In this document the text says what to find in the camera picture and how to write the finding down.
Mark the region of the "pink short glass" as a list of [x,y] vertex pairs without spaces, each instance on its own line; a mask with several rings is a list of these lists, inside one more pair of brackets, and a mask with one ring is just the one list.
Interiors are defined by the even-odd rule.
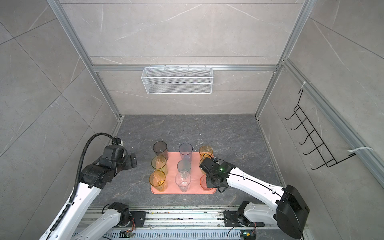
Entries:
[[204,191],[210,191],[212,189],[207,186],[207,175],[202,175],[200,178],[200,186]]

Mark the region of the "short yellow glass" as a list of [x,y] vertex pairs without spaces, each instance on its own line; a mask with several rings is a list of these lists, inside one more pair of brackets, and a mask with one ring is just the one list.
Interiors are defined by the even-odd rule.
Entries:
[[213,155],[213,149],[208,145],[201,146],[199,149],[199,154],[201,156],[201,159],[203,159],[203,160],[205,158],[212,158],[214,156]]

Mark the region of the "pink plastic tray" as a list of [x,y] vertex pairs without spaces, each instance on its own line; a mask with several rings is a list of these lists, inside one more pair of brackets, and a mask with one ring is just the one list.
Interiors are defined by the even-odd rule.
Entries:
[[209,195],[216,192],[216,189],[213,188],[210,191],[204,191],[200,186],[200,178],[202,177],[202,172],[200,170],[199,164],[201,156],[198,152],[192,153],[192,168],[190,175],[192,177],[189,189],[186,193],[183,193],[180,188],[175,183],[175,176],[179,172],[177,169],[178,162],[182,160],[180,153],[170,152],[169,158],[167,161],[168,174],[166,175],[168,187],[164,192],[159,192],[151,186],[151,191],[156,195]]

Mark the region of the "teal dimpled cup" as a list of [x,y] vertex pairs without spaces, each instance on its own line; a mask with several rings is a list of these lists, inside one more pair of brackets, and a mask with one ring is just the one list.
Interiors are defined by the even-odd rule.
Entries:
[[180,160],[177,164],[177,169],[179,172],[190,172],[192,168],[191,162],[189,160]]

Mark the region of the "clear glass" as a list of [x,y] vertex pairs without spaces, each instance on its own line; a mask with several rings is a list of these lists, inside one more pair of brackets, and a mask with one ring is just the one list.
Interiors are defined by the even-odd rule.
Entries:
[[175,176],[175,183],[183,193],[186,193],[189,189],[192,177],[189,172],[181,171]]

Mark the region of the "tall blue glass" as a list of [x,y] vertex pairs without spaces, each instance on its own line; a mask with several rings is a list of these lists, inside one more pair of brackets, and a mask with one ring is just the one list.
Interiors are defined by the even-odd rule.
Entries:
[[191,162],[192,160],[192,153],[193,153],[193,146],[189,143],[182,143],[179,146],[179,153],[181,156],[181,159],[184,161]]

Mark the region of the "light green tall glass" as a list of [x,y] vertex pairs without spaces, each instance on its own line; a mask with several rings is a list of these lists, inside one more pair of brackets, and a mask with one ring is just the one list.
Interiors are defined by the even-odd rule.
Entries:
[[156,156],[151,161],[151,166],[154,171],[161,171],[165,175],[168,174],[167,159],[164,156]]

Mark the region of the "dark grey tall glass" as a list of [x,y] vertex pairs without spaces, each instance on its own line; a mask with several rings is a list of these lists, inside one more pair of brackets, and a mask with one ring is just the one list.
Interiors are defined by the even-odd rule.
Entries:
[[164,141],[157,141],[153,145],[153,151],[157,156],[163,156],[168,159],[168,145]]

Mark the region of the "tall yellow glass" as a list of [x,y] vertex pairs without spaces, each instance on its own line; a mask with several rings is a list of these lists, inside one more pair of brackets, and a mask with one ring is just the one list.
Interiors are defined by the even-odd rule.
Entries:
[[149,177],[149,183],[159,192],[164,192],[168,187],[166,174],[163,171],[154,171]]

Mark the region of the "short green glass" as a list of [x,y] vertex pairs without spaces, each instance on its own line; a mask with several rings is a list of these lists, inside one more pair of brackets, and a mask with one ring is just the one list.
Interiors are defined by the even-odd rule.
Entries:
[[[204,161],[204,159],[201,159],[201,160],[200,160],[199,167],[200,167],[200,165],[201,165],[201,163],[202,163],[203,161]],[[205,172],[202,168],[200,168],[200,170],[201,170],[201,172],[202,172],[203,175],[206,175],[206,172]]]

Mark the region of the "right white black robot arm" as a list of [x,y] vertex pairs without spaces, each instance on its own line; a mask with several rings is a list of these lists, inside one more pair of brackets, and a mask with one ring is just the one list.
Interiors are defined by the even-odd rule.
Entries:
[[236,212],[235,220],[241,226],[257,227],[262,224],[277,225],[289,237],[303,240],[304,228],[310,213],[310,208],[304,201],[299,191],[291,186],[275,186],[259,180],[235,165],[207,156],[200,169],[206,173],[209,188],[232,187],[241,190],[260,200],[267,207],[260,209],[256,204],[244,201]]

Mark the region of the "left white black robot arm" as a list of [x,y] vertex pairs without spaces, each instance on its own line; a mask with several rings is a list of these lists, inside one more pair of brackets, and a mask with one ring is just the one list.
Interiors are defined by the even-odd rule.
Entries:
[[[103,154],[92,164],[83,167],[87,150],[92,141],[106,136],[112,143],[104,148]],[[124,142],[107,133],[96,133],[83,148],[72,193],[49,228],[40,237],[42,240],[98,240],[114,227],[126,227],[134,222],[128,205],[114,202],[103,210],[102,216],[75,234],[79,223],[94,199],[106,184],[121,171],[137,166],[135,154],[129,155]]]

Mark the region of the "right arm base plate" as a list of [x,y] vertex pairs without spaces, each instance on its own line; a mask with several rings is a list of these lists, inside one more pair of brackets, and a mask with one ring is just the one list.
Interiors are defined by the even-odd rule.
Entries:
[[265,223],[263,222],[251,222],[243,214],[238,213],[237,211],[224,210],[224,222],[226,227],[264,227]]

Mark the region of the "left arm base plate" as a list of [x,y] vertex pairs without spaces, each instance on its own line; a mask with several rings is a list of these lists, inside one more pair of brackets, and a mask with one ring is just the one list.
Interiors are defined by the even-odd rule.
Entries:
[[130,221],[129,221],[128,225],[126,226],[126,228],[132,228],[133,223],[135,223],[135,228],[143,228],[145,220],[146,220],[147,212],[145,212],[145,211],[133,211],[133,212],[130,212],[130,214],[131,214]]

